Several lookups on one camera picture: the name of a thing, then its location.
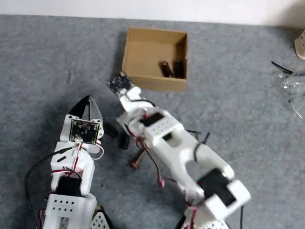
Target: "cardboard box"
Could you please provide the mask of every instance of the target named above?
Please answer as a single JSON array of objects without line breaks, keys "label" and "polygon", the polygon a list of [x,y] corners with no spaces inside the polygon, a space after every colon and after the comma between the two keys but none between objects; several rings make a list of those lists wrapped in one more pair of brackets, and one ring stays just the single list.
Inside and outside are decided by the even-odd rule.
[{"label": "cardboard box", "polygon": [[[182,79],[164,77],[160,62],[184,63]],[[158,91],[181,92],[186,87],[187,33],[130,27],[127,34],[122,70],[139,87]]]}]

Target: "transparent plastic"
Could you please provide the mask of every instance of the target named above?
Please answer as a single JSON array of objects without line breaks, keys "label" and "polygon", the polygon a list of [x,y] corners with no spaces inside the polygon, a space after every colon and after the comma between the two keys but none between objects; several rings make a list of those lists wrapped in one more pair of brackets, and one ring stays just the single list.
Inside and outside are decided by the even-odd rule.
[{"label": "transparent plastic", "polygon": [[305,77],[291,76],[283,80],[281,87],[291,104],[295,115],[305,118]]}]

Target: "robotic arm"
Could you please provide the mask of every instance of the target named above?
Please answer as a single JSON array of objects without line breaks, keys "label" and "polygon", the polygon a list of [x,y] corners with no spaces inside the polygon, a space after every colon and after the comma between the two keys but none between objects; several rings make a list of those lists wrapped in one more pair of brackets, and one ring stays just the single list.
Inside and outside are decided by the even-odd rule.
[{"label": "robotic arm", "polygon": [[[83,119],[88,107],[88,120]],[[60,141],[51,160],[52,193],[45,210],[43,229],[109,229],[104,212],[96,212],[90,193],[94,161],[102,157],[102,115],[91,96],[80,100],[65,116]],[[90,154],[101,153],[92,158]]]},{"label": "robotic arm", "polygon": [[[168,166],[178,187],[186,194],[186,225],[201,228],[223,220],[249,199],[234,171],[210,147],[198,142],[169,112],[140,97],[141,90],[123,73],[106,83],[119,97],[125,112],[117,118],[127,134],[154,151]],[[195,182],[186,164],[196,161],[209,172]]]}]

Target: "black cable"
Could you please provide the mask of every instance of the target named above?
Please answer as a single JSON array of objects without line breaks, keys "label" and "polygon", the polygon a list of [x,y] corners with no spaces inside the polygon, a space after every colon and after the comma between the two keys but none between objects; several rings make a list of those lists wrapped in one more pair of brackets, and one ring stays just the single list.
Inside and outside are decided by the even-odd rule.
[{"label": "black cable", "polygon": [[156,104],[154,104],[152,101],[150,100],[147,100],[147,99],[134,99],[134,100],[131,100],[129,98],[129,96],[127,94],[125,94],[127,99],[130,101],[130,102],[147,102],[147,103],[150,103],[152,106],[156,106]]},{"label": "black cable", "polygon": [[67,170],[69,170],[69,171],[75,173],[75,174],[78,176],[78,178],[81,180],[81,176],[80,176],[77,172],[73,171],[72,169],[70,169],[70,168],[68,168],[68,167],[65,168],[65,169],[67,169]]},{"label": "black cable", "polygon": [[274,61],[271,61],[271,63],[272,63],[274,66],[276,66],[276,67],[282,69],[285,73],[287,73],[287,74],[289,74],[289,75],[291,75],[292,73],[294,73],[293,71],[288,70],[288,69],[286,69],[286,68],[280,66],[279,64],[275,63]]},{"label": "black cable", "polygon": [[240,229],[243,229],[244,206],[240,208]]},{"label": "black cable", "polygon": [[28,210],[29,210],[29,213],[30,213],[30,216],[31,216],[31,219],[33,221],[33,224],[34,224],[34,227],[36,229],[38,229],[38,223],[37,223],[37,220],[35,218],[35,213],[33,211],[33,208],[32,208],[32,204],[31,204],[31,201],[30,201],[30,192],[29,192],[29,177],[30,177],[30,174],[35,170],[37,169],[37,167],[45,160],[47,160],[48,158],[50,157],[53,157],[54,155],[56,154],[62,154],[64,152],[66,152],[67,150],[69,149],[72,149],[73,147],[69,147],[69,148],[65,148],[65,149],[61,149],[59,151],[56,151],[54,153],[51,153],[49,155],[46,155],[43,159],[41,159],[40,161],[38,161],[28,172],[27,174],[25,175],[25,178],[24,178],[24,191],[25,191],[25,198],[27,200],[27,206],[28,206]]},{"label": "black cable", "polygon": [[211,134],[211,132],[209,131],[209,132],[206,134],[204,140],[202,141],[202,144],[205,144],[205,145],[206,145],[206,142],[208,141],[208,139],[209,139],[209,137],[210,137],[210,134]]},{"label": "black cable", "polygon": [[194,153],[193,153],[193,154],[194,154],[194,160],[195,160],[195,162],[197,162],[197,155],[196,155],[196,153],[197,153],[197,150],[198,150],[199,146],[200,146],[201,144],[206,145],[206,142],[208,141],[210,134],[211,134],[211,132],[209,131],[209,132],[206,134],[204,140],[203,140],[202,142],[199,142],[199,143],[196,145],[196,147],[195,147],[195,149],[194,149]]},{"label": "black cable", "polygon": [[200,131],[196,131],[196,130],[187,130],[185,129],[187,132],[189,133],[193,133],[196,136],[196,140],[199,141],[199,135],[201,135],[202,133]]}]

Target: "metal screw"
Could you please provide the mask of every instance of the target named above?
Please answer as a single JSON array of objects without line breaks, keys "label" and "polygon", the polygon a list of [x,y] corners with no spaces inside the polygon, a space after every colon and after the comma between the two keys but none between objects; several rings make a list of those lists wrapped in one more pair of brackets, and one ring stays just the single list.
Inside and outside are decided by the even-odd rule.
[{"label": "metal screw", "polygon": [[140,149],[136,157],[130,162],[130,166],[134,169],[137,169],[140,166],[140,161],[145,153],[144,149]]}]

